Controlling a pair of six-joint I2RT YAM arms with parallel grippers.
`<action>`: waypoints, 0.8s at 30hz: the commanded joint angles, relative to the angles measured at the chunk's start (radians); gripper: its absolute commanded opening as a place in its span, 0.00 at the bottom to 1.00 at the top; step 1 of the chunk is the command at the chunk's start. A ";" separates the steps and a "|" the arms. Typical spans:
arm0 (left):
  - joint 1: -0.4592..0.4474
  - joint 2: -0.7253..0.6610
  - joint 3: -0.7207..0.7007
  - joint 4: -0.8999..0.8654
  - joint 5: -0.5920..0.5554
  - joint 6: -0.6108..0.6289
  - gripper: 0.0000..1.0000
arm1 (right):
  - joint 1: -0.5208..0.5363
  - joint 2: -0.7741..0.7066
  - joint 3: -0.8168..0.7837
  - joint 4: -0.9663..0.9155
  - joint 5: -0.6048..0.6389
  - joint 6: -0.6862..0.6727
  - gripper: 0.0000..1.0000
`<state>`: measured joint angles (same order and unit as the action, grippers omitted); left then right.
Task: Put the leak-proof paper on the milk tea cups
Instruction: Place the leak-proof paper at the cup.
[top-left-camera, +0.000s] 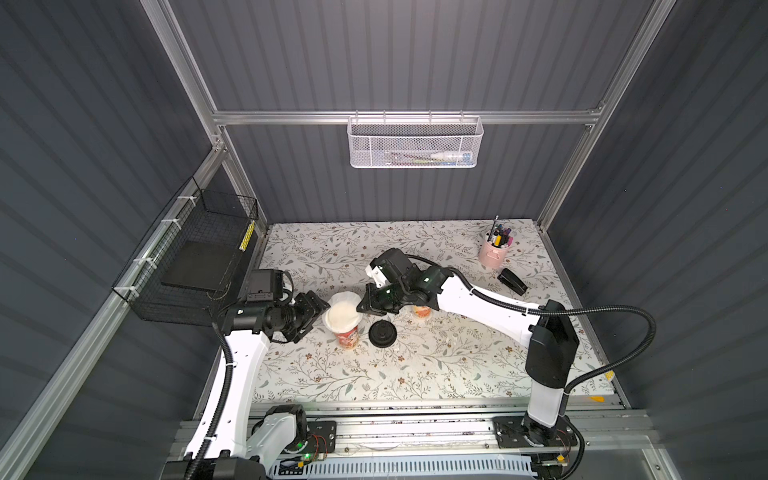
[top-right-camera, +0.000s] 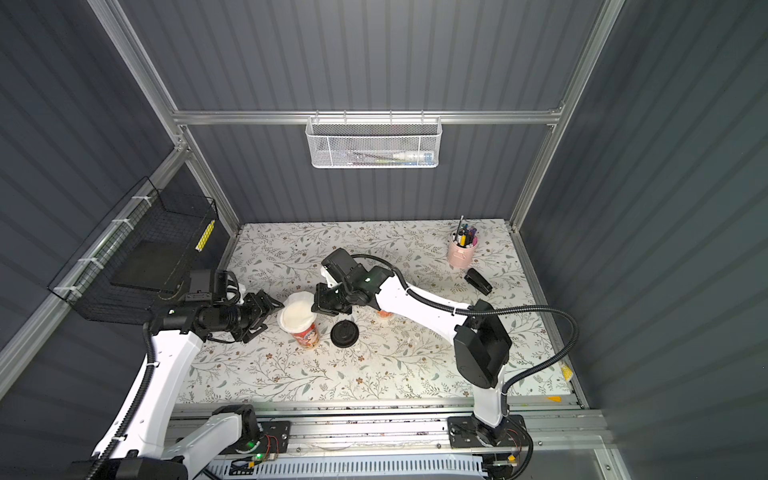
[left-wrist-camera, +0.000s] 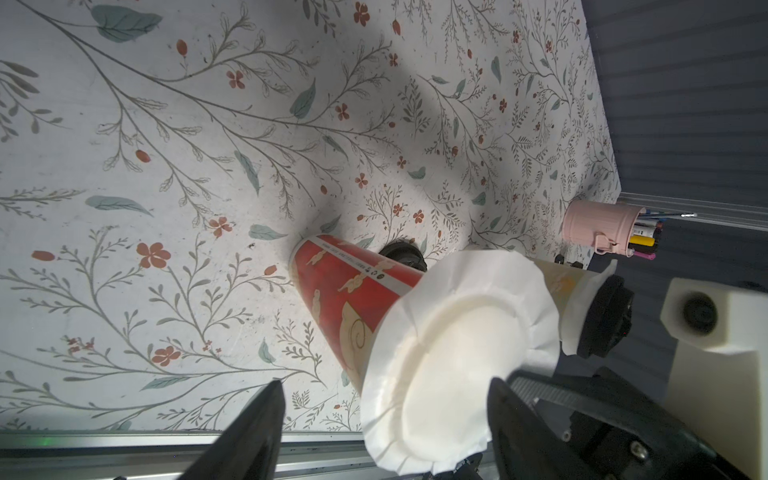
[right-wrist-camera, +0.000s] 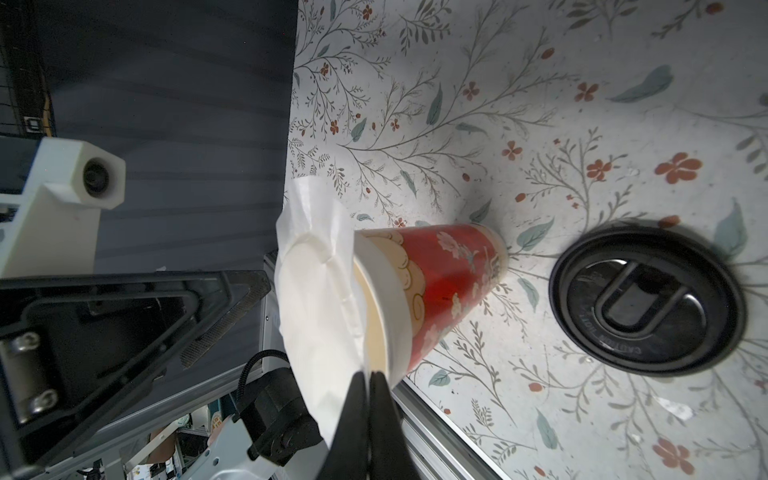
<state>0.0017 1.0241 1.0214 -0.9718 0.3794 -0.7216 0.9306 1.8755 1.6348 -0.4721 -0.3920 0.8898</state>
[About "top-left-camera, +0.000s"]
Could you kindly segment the paper milk tea cup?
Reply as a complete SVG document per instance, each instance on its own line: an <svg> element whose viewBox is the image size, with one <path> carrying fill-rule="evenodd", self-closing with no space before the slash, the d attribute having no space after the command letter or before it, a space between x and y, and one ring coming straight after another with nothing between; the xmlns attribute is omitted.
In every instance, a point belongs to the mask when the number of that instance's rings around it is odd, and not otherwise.
<svg viewBox="0 0 768 480"><path fill-rule="evenodd" d="M333 331L333 334L335 335L336 340L338 341L339 345L343 349L355 348L358 345L360 340L360 334L359 334L357 325L353 326L348 331L344 331L344 332Z"/></svg>
<svg viewBox="0 0 768 480"><path fill-rule="evenodd" d="M413 306L412 307L412 314L417 319L427 319L429 318L433 313L433 310L426 306Z"/></svg>

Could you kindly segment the black cup lid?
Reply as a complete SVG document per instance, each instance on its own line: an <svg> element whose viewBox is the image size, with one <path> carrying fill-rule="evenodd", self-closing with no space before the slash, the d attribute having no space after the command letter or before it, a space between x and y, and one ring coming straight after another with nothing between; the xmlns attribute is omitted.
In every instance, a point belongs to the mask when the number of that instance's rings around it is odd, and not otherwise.
<svg viewBox="0 0 768 480"><path fill-rule="evenodd" d="M374 322L368 333L370 343L379 349L391 347L397 340L396 326L388 320L378 320Z"/></svg>

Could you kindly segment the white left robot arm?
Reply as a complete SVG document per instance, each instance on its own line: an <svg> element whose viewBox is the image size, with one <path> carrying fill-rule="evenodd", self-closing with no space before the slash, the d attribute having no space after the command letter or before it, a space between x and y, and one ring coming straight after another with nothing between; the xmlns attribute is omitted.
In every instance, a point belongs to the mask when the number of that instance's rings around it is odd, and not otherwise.
<svg viewBox="0 0 768 480"><path fill-rule="evenodd" d="M297 343L330 308L315 292L288 300L241 301L214 325L221 347L212 391L182 458L169 461L163 479L266 479L285 448L307 440L301 406L271 408L255 430L248 426L257 373L277 338Z"/></svg>

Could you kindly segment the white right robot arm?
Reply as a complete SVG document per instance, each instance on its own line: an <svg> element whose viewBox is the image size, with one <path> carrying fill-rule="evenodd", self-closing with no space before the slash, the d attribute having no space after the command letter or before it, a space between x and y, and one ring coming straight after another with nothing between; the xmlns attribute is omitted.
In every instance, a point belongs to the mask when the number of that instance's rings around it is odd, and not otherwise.
<svg viewBox="0 0 768 480"><path fill-rule="evenodd" d="M526 350L525 372L532 381L520 430L528 443L544 446L558 433L566 384L579 346L578 335L558 302L526 304L472 284L454 268L409 267L390 273L366 268L371 282L357 306L361 313L383 316L405 306L425 306L457 314L492 328Z"/></svg>

